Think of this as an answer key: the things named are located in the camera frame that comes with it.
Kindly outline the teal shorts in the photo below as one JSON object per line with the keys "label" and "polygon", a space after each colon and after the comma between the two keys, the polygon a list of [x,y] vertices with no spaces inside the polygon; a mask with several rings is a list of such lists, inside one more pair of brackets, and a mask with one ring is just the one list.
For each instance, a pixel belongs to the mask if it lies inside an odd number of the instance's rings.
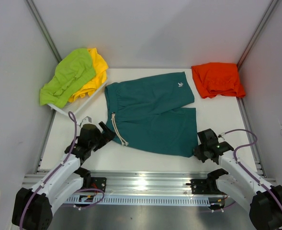
{"label": "teal shorts", "polygon": [[105,87],[107,127],[114,142],[137,150],[189,158],[198,146],[196,109],[185,72]]}

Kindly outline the orange shorts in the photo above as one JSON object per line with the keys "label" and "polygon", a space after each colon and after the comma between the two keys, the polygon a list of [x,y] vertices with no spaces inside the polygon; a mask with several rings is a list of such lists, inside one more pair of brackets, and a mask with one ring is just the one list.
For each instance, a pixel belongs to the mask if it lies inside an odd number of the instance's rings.
{"label": "orange shorts", "polygon": [[246,96],[235,63],[210,62],[192,66],[192,78],[203,99],[217,95],[237,98]]}

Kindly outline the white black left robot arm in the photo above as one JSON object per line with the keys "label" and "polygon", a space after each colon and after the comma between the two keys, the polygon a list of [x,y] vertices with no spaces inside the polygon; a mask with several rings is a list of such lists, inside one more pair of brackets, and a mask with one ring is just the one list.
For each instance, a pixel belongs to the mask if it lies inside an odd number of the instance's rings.
{"label": "white black left robot arm", "polygon": [[74,193],[104,195],[105,189],[96,185],[91,172],[82,165],[115,136],[103,122],[99,126],[85,124],[75,131],[58,165],[32,187],[17,192],[12,224],[22,230],[46,230],[56,211]]}

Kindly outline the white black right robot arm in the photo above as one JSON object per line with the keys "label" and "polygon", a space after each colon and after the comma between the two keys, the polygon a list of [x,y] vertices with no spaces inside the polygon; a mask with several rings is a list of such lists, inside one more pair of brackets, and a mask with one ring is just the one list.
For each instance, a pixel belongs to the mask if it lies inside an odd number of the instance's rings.
{"label": "white black right robot arm", "polygon": [[200,145],[193,150],[201,162],[211,160],[220,166],[206,179],[192,179],[194,195],[229,195],[249,214],[257,230],[282,230],[282,186],[272,185],[254,172],[238,156],[238,150],[228,142],[219,142],[223,135],[212,129],[198,132]]}

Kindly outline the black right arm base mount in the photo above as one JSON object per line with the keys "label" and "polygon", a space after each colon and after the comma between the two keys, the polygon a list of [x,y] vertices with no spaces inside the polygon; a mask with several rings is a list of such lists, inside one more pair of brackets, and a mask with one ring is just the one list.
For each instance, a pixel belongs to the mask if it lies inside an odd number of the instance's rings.
{"label": "black right arm base mount", "polygon": [[228,175],[224,169],[217,169],[207,174],[206,179],[191,179],[185,185],[189,186],[194,195],[223,195],[217,188],[216,180],[223,175]]}

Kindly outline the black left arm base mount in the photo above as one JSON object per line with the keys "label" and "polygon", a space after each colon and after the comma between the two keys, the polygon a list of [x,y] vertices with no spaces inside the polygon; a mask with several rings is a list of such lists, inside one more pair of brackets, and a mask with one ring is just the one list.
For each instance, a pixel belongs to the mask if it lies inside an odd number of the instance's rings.
{"label": "black left arm base mount", "polygon": [[91,172],[84,168],[77,169],[76,171],[74,171],[74,174],[79,175],[82,178],[81,189],[96,188],[96,189],[100,189],[103,192],[105,192],[107,178],[97,177],[97,176],[93,177],[91,175]]}

